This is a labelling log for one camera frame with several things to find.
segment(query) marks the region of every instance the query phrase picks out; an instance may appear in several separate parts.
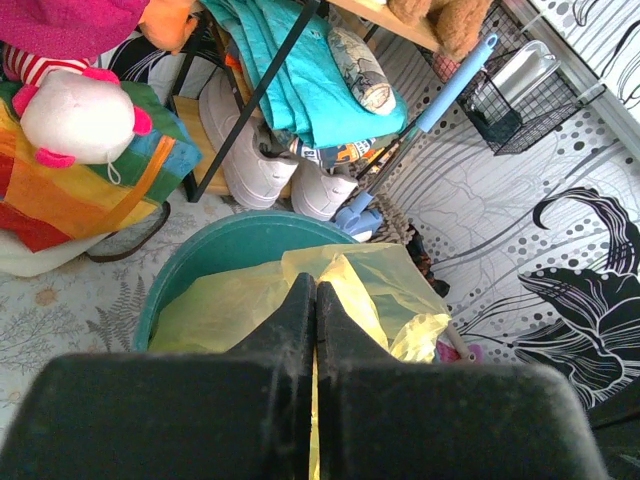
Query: pink hat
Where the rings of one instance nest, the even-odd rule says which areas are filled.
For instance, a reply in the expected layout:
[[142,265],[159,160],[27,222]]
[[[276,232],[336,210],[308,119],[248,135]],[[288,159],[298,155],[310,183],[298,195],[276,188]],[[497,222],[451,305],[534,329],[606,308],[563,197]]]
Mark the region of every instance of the pink hat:
[[48,58],[94,57],[126,40],[149,0],[3,0],[0,40]]

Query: blue mop handle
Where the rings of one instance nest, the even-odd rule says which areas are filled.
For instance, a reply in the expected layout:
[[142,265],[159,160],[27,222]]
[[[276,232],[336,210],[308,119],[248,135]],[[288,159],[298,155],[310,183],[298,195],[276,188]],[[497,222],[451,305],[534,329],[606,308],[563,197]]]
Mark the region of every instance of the blue mop handle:
[[462,62],[462,65],[458,67],[453,77],[442,87],[440,94],[425,108],[420,118],[418,118],[416,126],[420,128],[420,130],[428,132],[431,130],[431,127],[440,120],[440,117],[445,114],[451,104],[456,101],[458,95],[462,93],[464,87],[466,87],[475,74],[480,71],[484,62],[489,59],[496,43],[498,43],[498,36],[492,33],[476,45],[476,48],[474,48],[464,62]]

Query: colorful bag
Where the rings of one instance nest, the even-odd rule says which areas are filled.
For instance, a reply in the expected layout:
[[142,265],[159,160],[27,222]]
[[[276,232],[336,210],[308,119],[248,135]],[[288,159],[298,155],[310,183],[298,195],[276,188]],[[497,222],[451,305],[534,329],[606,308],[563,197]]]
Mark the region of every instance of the colorful bag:
[[164,202],[202,154],[182,122],[144,84],[122,82],[154,130],[136,136],[113,163],[122,180],[110,182],[106,165],[51,169],[34,160],[11,99],[17,83],[0,83],[0,228],[13,231],[33,252],[70,240],[119,231]]

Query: yellow plastic bag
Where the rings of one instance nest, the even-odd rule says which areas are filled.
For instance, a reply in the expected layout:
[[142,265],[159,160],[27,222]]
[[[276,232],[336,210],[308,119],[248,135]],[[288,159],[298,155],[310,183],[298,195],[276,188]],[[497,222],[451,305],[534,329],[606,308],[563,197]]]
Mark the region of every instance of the yellow plastic bag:
[[200,277],[160,312],[149,351],[224,353],[271,315],[288,291],[280,262]]
[[349,316],[396,358],[433,360],[451,317],[395,244],[294,250],[280,262],[201,277],[160,313],[149,350],[227,351],[280,306],[302,272],[330,281]]

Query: wire basket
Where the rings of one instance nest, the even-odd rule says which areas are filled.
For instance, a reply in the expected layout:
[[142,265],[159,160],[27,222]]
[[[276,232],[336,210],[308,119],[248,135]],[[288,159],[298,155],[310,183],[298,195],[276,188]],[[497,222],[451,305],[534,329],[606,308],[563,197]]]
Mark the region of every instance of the wire basket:
[[[522,25],[497,2],[487,15],[482,36],[496,33],[499,44],[483,71],[458,97],[458,103],[496,155],[517,154],[531,148],[572,115],[591,103],[581,99],[564,75],[556,70],[512,106],[492,79],[529,41]],[[442,82],[447,82],[459,64],[419,47]]]

